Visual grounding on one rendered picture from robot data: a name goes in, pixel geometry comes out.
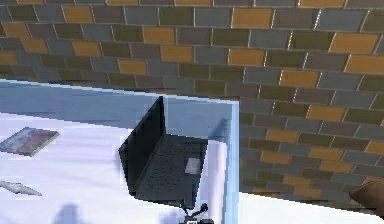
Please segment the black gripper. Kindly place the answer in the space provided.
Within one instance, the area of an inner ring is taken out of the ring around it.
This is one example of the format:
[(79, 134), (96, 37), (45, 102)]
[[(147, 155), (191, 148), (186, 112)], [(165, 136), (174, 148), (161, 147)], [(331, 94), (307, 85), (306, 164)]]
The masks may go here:
[(193, 219), (194, 217), (208, 211), (208, 205), (206, 203), (203, 203), (200, 207), (200, 209), (196, 212), (193, 212), (191, 215), (189, 214), (189, 211), (187, 208), (182, 208), (182, 210), (184, 211), (185, 213), (185, 216), (184, 216), (184, 220), (191, 220)]

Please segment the black laptop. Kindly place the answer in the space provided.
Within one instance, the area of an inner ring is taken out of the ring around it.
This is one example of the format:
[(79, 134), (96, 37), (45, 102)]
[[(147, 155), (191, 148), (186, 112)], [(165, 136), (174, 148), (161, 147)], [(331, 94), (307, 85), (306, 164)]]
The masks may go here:
[(168, 134), (158, 98), (119, 148), (128, 192), (138, 200), (195, 207), (208, 141)]

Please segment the brown cushion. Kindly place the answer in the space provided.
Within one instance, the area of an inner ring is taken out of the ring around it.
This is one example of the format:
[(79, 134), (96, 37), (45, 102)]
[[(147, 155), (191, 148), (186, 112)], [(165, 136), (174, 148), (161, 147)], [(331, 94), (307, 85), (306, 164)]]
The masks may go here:
[(384, 182), (367, 182), (350, 191), (349, 196), (384, 220)]

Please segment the grey pencil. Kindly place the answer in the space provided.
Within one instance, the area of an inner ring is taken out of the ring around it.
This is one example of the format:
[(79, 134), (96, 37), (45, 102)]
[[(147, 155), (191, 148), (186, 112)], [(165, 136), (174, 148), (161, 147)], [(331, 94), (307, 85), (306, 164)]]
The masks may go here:
[(25, 194), (25, 195), (35, 195), (35, 196), (41, 196), (41, 193), (27, 187), (21, 183), (13, 183), (13, 182), (6, 182), (6, 181), (0, 181), (0, 187), (14, 193), (14, 194)]

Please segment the grey and red book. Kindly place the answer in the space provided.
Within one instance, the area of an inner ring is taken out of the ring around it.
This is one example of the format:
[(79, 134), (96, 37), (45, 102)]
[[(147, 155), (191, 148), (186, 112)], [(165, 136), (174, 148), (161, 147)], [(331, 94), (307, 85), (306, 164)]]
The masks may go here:
[(58, 136), (57, 131), (24, 127), (0, 142), (0, 152), (33, 157)]

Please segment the white bed with blue frame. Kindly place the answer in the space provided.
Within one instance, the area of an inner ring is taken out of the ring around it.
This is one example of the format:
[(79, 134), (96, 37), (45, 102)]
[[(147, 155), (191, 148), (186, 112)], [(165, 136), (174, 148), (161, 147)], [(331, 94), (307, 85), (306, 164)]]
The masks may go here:
[[(180, 224), (181, 209), (128, 192), (118, 150), (156, 101), (153, 93), (0, 79), (0, 142), (24, 127), (58, 137), (33, 157), (0, 152), (0, 224)], [(239, 104), (167, 95), (167, 133), (205, 138), (197, 196), (214, 224), (237, 224)]]

